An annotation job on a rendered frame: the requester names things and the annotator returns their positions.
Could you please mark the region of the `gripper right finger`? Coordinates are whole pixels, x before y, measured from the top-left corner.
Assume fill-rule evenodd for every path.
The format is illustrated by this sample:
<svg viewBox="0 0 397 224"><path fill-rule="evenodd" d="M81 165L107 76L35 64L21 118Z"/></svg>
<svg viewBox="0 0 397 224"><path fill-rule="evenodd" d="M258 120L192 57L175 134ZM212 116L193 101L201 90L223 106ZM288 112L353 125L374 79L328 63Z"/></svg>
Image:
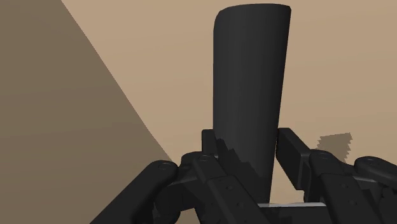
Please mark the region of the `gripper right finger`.
<svg viewBox="0 0 397 224"><path fill-rule="evenodd" d="M305 202L326 205L332 224L397 224L397 165L372 156L346 164L289 128L278 130L275 157Z"/></svg>

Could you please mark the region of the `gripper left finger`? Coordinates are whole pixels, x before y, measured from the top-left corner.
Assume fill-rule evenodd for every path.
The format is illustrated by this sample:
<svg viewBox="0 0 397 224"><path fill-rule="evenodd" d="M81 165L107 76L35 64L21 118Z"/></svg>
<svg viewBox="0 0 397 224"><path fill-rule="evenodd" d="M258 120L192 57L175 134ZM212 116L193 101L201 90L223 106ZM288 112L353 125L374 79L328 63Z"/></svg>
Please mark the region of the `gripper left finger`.
<svg viewBox="0 0 397 224"><path fill-rule="evenodd" d="M216 156L212 130L202 131L201 151L183 155L180 165L148 164L90 224L176 224L194 209L200 224L270 224L236 177Z"/></svg>

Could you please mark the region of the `black tapered cup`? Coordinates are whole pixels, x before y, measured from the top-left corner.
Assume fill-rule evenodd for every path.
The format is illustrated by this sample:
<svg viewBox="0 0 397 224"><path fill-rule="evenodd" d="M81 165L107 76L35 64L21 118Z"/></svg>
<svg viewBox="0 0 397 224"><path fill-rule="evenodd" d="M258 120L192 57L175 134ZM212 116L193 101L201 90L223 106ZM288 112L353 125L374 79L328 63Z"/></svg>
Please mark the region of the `black tapered cup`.
<svg viewBox="0 0 397 224"><path fill-rule="evenodd" d="M218 160L257 203L270 200L290 18L283 4L242 4L214 22Z"/></svg>

